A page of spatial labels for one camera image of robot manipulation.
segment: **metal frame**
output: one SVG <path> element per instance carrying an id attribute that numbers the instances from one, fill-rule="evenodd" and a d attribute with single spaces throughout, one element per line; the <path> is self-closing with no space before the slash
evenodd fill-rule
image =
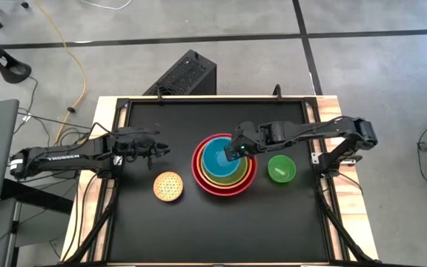
<path id="1" fill-rule="evenodd" d="M 126 112 L 126 117 L 125 117 L 125 123 L 124 126 L 128 125 L 128 122 L 130 121 L 130 114 L 131 114 L 131 109 L 132 106 L 135 103 L 151 103 L 153 105 L 169 105 L 169 104 L 198 104 L 198 103 L 212 103 L 212 102 L 233 102 L 233 103 L 264 103 L 264 102 L 271 102 L 271 103 L 277 103 L 278 105 L 281 105 L 282 103 L 286 103 L 286 102 L 299 102 L 301 104 L 301 108 L 302 108 L 302 112 L 303 112 L 303 119 L 304 122 L 309 122 L 308 119 L 308 110 L 307 110 L 307 105 L 310 105 L 312 107 L 313 113 L 314 113 L 314 118 L 316 121 L 319 121 L 318 116 L 319 116 L 319 109 L 317 106 L 317 99 L 316 97 L 313 96 L 304 96 L 304 97 L 283 97 L 281 94 L 281 87 L 280 86 L 276 86 L 275 90 L 274 90 L 274 94 L 277 97 L 271 97 L 271 98 L 241 98 L 241 97 L 231 97 L 231 98 L 222 98 L 222 97 L 216 97 L 216 98 L 200 98 L 200 97 L 194 97 L 194 98 L 190 98 L 190 97 L 179 97 L 179 98 L 139 98 L 139 99 L 118 99 L 117 103 L 116 103 L 116 112 L 115 112 L 115 119 L 113 121 L 113 126 L 112 129 L 116 129 L 118 127 L 118 123 L 119 123 L 119 117 L 120 117 L 120 113 L 121 113 L 121 108 L 128 105 L 127 106 L 127 112 Z M 314 146 L 312 145 L 312 141 L 308 142 L 309 144 L 309 153 L 315 152 L 314 151 Z M 315 179 L 315 183 L 316 185 L 320 185 L 320 179 L 321 177 L 319 176 L 319 174 L 314 175 L 314 179 Z M 106 188 L 107 188 L 107 181 L 103 181 L 102 182 L 102 189 L 100 191 L 100 195 L 99 195 L 99 203 L 103 203 L 105 201 L 105 195 L 106 195 Z M 319 187 L 316 186 L 315 187 L 315 191 L 316 194 L 319 194 Z M 338 207 L 338 200 L 337 200 L 337 193 L 335 190 L 331 190 L 331 199 L 332 199 L 332 203 L 333 203 L 333 210 L 334 210 L 334 214 L 336 215 L 336 217 L 339 218 L 340 220 L 340 211 L 339 211 L 339 207 Z M 321 229 L 322 229 L 322 233 L 323 233 L 323 237 L 324 237 L 324 245 L 325 245 L 325 252 L 327 254 L 327 257 L 329 260 L 334 260 L 335 255 L 334 255 L 334 249 L 333 249 L 333 244 L 332 244 L 332 240 L 331 240 L 331 232 L 330 229 L 328 227 L 328 218 L 325 215 L 325 212 L 322 211 L 322 207 L 320 205 L 320 203 L 318 202 L 317 205 L 319 205 L 319 211 L 320 211 L 320 219 L 321 219 Z M 95 214 L 95 218 L 96 221 L 98 220 L 98 218 L 100 217 L 101 213 L 102 213 L 102 205 L 98 204 L 97 205 L 97 209 L 96 209 L 96 214 Z M 110 216 L 110 218 L 108 219 L 107 223 L 108 223 L 108 227 L 107 227 L 107 231 L 105 234 L 105 241 L 104 241 L 104 245 L 103 245 L 103 252 L 102 252 L 102 261 L 106 261 L 109 255 L 109 251 L 110 251 L 110 247 L 111 247 L 111 243 L 112 243 L 112 238 L 113 238 L 113 221 L 116 219 L 116 211 L 113 211 L 112 215 Z M 94 255 L 94 247 L 95 244 L 92 244 L 92 247 L 89 250 L 89 258 L 88 260 L 91 261 L 93 260 L 93 255 Z M 346 257 L 345 255 L 348 256 L 347 253 L 348 249 L 345 246 L 345 243 L 341 243 L 341 252 L 342 252 L 342 256 Z"/>
<path id="2" fill-rule="evenodd" d="M 21 184 L 20 182 L 4 179 L 1 190 L 1 199 L 6 200 L 8 198 L 14 198 L 19 202 L 36 205 L 52 211 L 62 212 L 64 214 L 70 215 L 72 212 L 72 200 L 32 188 Z"/>

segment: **yellow cable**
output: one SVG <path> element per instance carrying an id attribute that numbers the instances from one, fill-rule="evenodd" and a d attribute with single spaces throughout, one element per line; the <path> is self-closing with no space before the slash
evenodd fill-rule
<path id="1" fill-rule="evenodd" d="M 85 73 L 85 70 L 82 67 L 82 64 L 80 63 L 80 61 L 75 57 L 75 55 L 72 54 L 72 52 L 70 52 L 70 50 L 67 47 L 67 44 L 65 43 L 65 39 L 62 36 L 62 34 L 60 33 L 60 30 L 57 28 L 57 26 L 55 25 L 55 23 L 53 23 L 52 18 L 49 16 L 49 14 L 44 10 L 44 8 L 41 7 L 41 5 L 39 4 L 39 0 L 34 0 L 34 2 L 36 3 L 37 8 L 40 9 L 40 11 L 43 12 L 43 14 L 45 15 L 45 17 L 47 18 L 47 20 L 52 24 L 52 27 L 54 28 L 54 30 L 56 30 L 57 34 L 59 35 L 60 39 L 62 40 L 62 44 L 64 44 L 64 48 L 67 51 L 67 53 L 73 58 L 75 59 L 75 61 L 77 62 L 77 65 L 80 67 L 80 70 L 83 73 L 83 92 L 82 94 L 79 96 L 79 98 L 77 99 L 77 101 L 75 101 L 75 103 L 73 103 L 72 108 L 75 108 L 78 103 L 84 98 L 85 93 L 87 91 L 87 74 Z M 67 115 L 65 115 L 65 119 L 64 119 L 64 123 L 67 122 L 68 117 L 70 115 L 70 112 L 67 112 Z M 64 130 L 64 125 L 60 126 L 59 132 L 57 133 L 56 136 L 56 142 L 54 143 L 54 145 L 57 145 L 57 142 L 59 141 L 60 138 L 60 133 L 62 132 L 62 130 Z"/>

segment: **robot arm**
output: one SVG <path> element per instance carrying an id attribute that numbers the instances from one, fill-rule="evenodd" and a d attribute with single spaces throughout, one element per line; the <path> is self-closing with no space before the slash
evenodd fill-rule
<path id="1" fill-rule="evenodd" d="M 290 147 L 297 142 L 343 137 L 345 140 L 333 151 L 319 156 L 319 171 L 337 175 L 340 162 L 360 150 L 372 149 L 377 137 L 371 123 L 364 119 L 340 116 L 328 122 L 294 124 L 293 122 L 270 122 L 255 129 L 252 122 L 243 122 L 233 135 L 231 145 L 225 147 L 228 160 Z"/>
<path id="2" fill-rule="evenodd" d="M 10 173 L 16 179 L 35 176 L 42 171 L 90 170 L 100 178 L 111 178 L 118 157 L 128 162 L 138 156 L 160 157 L 168 153 L 168 146 L 156 142 L 144 131 L 120 128 L 103 136 L 88 139 L 82 144 L 49 148 L 25 148 L 11 157 Z"/>

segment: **small green bowl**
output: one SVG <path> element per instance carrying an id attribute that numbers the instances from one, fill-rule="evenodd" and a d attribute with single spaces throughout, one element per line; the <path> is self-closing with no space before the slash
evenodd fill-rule
<path id="1" fill-rule="evenodd" d="M 202 164 L 202 170 L 205 172 L 205 176 L 207 179 L 209 179 L 211 182 L 217 185 L 221 186 L 229 186 L 234 185 L 238 181 L 240 181 L 246 174 L 246 171 L 248 170 L 248 161 L 246 158 L 241 158 L 238 168 L 233 172 L 231 175 L 227 177 L 216 177 L 213 174 L 209 173 L 205 166 Z"/>
<path id="2" fill-rule="evenodd" d="M 273 156 L 268 162 L 268 174 L 274 182 L 290 182 L 296 176 L 296 164 L 285 155 Z"/>

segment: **floor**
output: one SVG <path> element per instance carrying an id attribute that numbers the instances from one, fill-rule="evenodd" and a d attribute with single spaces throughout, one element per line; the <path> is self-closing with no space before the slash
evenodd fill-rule
<path id="1" fill-rule="evenodd" d="M 90 125 L 99 96 L 143 94 L 188 49 L 218 64 L 218 94 L 271 94 L 279 83 L 286 94 L 338 95 L 342 112 L 372 121 L 379 137 L 357 169 L 380 259 L 427 266 L 427 182 L 416 152 L 427 128 L 427 0 L 133 0 L 122 10 L 39 1 L 87 72 L 89 92 L 72 123 Z M 28 3 L 28 10 L 0 3 L 0 45 L 33 68 L 39 86 L 32 112 L 63 119 L 82 92 L 82 74 Z M 33 86 L 0 76 L 0 100 L 27 107 Z M 53 141 L 59 126 L 46 126 Z M 12 152 L 46 143 L 31 119 Z M 423 170 L 427 175 L 427 154 Z M 24 206 L 21 217 L 36 212 Z M 37 244 L 21 249 L 18 266 L 56 263 L 47 241 L 60 252 L 67 222 L 47 212 L 23 225 L 19 245 Z"/>

